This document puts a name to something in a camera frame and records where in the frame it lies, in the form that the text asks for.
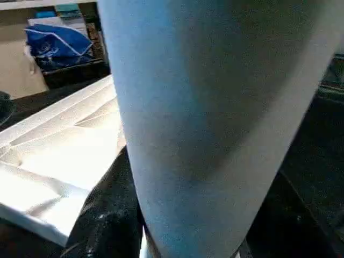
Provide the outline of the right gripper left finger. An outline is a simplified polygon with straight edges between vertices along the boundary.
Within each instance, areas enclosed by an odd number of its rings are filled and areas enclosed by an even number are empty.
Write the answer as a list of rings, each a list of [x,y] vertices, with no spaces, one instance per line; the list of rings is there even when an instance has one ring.
[[[61,257],[139,257],[143,218],[127,148],[86,198]]]

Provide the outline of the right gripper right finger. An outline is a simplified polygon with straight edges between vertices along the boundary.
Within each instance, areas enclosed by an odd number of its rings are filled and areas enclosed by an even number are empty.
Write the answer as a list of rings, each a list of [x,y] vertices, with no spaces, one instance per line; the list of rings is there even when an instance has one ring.
[[[343,243],[277,174],[241,246],[242,257],[343,257]]]

